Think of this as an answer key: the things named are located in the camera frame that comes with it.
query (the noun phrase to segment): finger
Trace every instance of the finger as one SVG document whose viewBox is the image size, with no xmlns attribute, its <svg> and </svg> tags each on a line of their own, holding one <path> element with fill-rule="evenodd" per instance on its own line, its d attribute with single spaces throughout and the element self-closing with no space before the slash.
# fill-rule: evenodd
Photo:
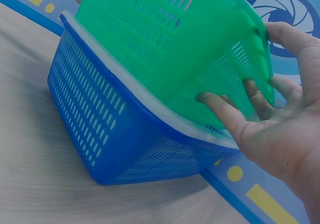
<svg viewBox="0 0 320 224">
<path fill-rule="evenodd" d="M 251 78 L 247 78 L 243 80 L 243 86 L 259 119 L 261 121 L 270 119 L 274 109 L 262 95 L 256 83 Z"/>
<path fill-rule="evenodd" d="M 280 44 L 296 57 L 307 47 L 320 46 L 318 38 L 285 22 L 267 22 L 265 27 L 270 41 Z"/>
<path fill-rule="evenodd" d="M 238 110 L 237 105 L 234 103 L 233 100 L 231 100 L 227 95 L 221 95 L 220 96 L 226 103 L 228 103 L 229 105 L 233 106 L 235 109 Z"/>
<path fill-rule="evenodd" d="M 320 100 L 320 39 L 282 22 L 267 23 L 271 41 L 281 44 L 298 59 L 299 73 L 307 106 Z"/>
<path fill-rule="evenodd" d="M 270 85 L 276 89 L 286 100 L 289 98 L 301 98 L 302 87 L 293 80 L 274 76 L 269 80 Z"/>
<path fill-rule="evenodd" d="M 221 97 L 211 92 L 201 92 L 197 101 L 205 104 L 225 125 L 231 135 L 236 136 L 236 129 L 239 125 L 247 122 L 244 115 L 232 105 L 229 105 Z"/>
</svg>

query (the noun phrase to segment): plastic basket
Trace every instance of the plastic basket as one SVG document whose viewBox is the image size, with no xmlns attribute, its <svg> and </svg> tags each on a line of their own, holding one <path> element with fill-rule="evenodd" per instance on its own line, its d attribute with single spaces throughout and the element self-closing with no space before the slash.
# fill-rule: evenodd
<svg viewBox="0 0 320 224">
<path fill-rule="evenodd" d="M 200 91 L 226 94 L 246 117 L 254 110 L 242 80 L 274 103 L 267 33 L 245 0 L 83 0 L 76 18 L 169 108 L 223 127 Z"/>
<path fill-rule="evenodd" d="M 128 84 L 134 81 L 130 74 L 120 75 L 125 83 L 117 77 L 125 69 L 76 20 L 67 13 L 60 18 L 65 31 L 48 85 L 96 182 L 119 185 L 186 177 L 238 151 L 223 131 L 192 126 L 159 100 L 152 104 L 150 100 L 156 98 L 146 97 L 148 90 L 139 82 L 136 86 Z M 181 126 L 188 135 L 178 130 Z"/>
</svg>

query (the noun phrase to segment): yellow dot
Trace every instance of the yellow dot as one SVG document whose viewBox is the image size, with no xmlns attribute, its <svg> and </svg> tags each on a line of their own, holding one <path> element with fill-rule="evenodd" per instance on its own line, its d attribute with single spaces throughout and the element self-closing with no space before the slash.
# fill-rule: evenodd
<svg viewBox="0 0 320 224">
<path fill-rule="evenodd" d="M 55 10 L 55 5 L 52 3 L 49 3 L 48 5 L 45 6 L 45 12 L 46 13 L 52 13 Z"/>
<path fill-rule="evenodd" d="M 230 181 L 238 182 L 243 177 L 244 172 L 242 171 L 242 169 L 239 166 L 234 165 L 234 166 L 229 168 L 229 170 L 228 170 L 226 175 L 227 175 L 227 177 L 228 177 L 228 179 Z"/>
</svg>

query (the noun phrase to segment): wooden table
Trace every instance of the wooden table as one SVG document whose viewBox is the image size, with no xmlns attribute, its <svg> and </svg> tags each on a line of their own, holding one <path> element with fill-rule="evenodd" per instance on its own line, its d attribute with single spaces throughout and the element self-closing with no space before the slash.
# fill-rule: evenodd
<svg viewBox="0 0 320 224">
<path fill-rule="evenodd" d="M 0 5 L 0 223 L 247 223 L 199 175 L 98 186 L 53 104 L 59 37 Z"/>
</svg>

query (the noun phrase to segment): tabletop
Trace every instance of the tabletop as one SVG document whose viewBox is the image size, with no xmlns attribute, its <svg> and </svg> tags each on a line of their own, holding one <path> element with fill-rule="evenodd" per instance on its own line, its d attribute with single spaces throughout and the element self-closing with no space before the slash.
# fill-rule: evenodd
<svg viewBox="0 0 320 224">
<path fill-rule="evenodd" d="M 247 223 L 199 175 L 122 186 L 93 182 L 47 85 L 59 39 L 0 4 L 1 223 Z"/>
</svg>

